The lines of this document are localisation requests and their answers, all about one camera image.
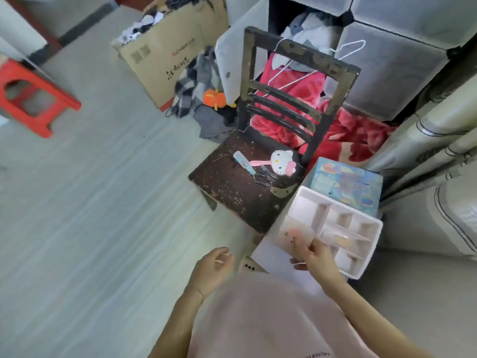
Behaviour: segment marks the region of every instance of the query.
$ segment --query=curtain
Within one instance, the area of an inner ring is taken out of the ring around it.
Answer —
[[[364,166],[385,178],[381,246],[477,259],[477,75],[466,67]]]

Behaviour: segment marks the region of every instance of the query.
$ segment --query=red blanket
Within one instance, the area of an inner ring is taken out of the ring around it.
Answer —
[[[272,54],[267,61],[265,71],[260,79],[260,82],[263,84],[268,84],[269,81],[280,72],[279,69],[272,70],[271,68],[273,55],[274,54]],[[269,85],[278,89],[305,75],[306,73],[299,71],[286,70],[281,72],[275,79],[271,80]],[[319,97],[323,91],[324,83],[325,75],[315,72],[282,90],[312,106],[320,113],[323,113],[329,102],[329,100],[323,100]],[[297,110],[289,104],[271,95],[267,96],[267,98],[271,98],[275,102],[283,104],[311,120],[311,117],[307,114]],[[257,107],[278,114],[278,112],[265,106],[257,105]],[[304,144],[303,139],[290,132],[288,129],[268,121],[260,115],[254,115],[250,124],[258,131],[269,135],[290,148],[298,149],[300,154],[305,153],[308,145]],[[390,127],[379,120],[365,118],[361,115],[353,115],[344,108],[340,108],[330,130],[326,134],[322,144],[316,150],[313,160],[308,166],[308,170],[313,167],[318,157],[326,157],[349,165],[360,166],[379,150],[395,129],[396,127]]]

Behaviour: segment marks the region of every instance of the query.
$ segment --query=person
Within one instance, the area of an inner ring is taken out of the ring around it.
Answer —
[[[237,274],[228,248],[199,260],[149,358],[432,358],[365,301],[339,272],[330,248],[295,238],[303,262],[321,285],[322,297],[264,272]],[[194,320],[215,291],[191,341]]]

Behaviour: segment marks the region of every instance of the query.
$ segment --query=pink shirt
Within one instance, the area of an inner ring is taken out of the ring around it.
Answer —
[[[212,297],[188,358],[377,358],[325,293],[266,273],[237,275]]]

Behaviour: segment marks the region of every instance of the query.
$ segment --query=blue patterned box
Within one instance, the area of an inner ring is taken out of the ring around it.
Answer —
[[[316,192],[376,217],[383,177],[320,157],[310,187]]]

